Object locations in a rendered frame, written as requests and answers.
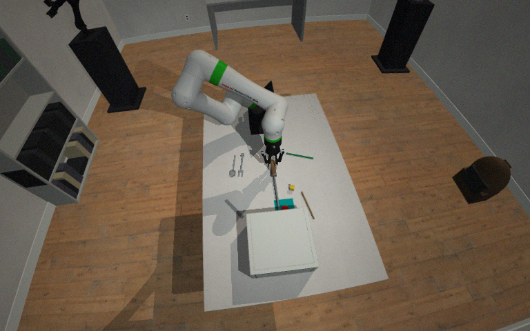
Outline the teal square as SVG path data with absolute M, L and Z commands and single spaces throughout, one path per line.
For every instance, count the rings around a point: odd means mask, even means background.
M 275 204 L 275 210 L 278 210 L 277 209 L 277 200 L 274 200 L 274 204 Z M 279 208 L 280 208 L 280 210 L 282 210 L 282 206 L 285 206 L 285 205 L 288 206 L 288 209 L 291 209 L 291 207 L 293 207 L 293 209 L 294 209 L 295 207 L 294 207 L 294 203 L 293 203 L 293 198 L 292 199 L 280 199 L 279 200 Z

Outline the brown wooden tool handle with grey metal rod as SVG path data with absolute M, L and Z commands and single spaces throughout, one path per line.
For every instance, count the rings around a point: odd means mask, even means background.
M 276 185 L 276 180 L 275 180 L 275 177 L 277 176 L 277 173 L 276 173 L 275 161 L 274 160 L 271 160 L 271 176 L 274 178 L 275 194 L 276 194 L 276 199 L 277 199 L 277 209 L 280 210 L 280 208 L 279 208 L 279 199 L 278 199 L 278 194 L 277 194 L 277 185 Z

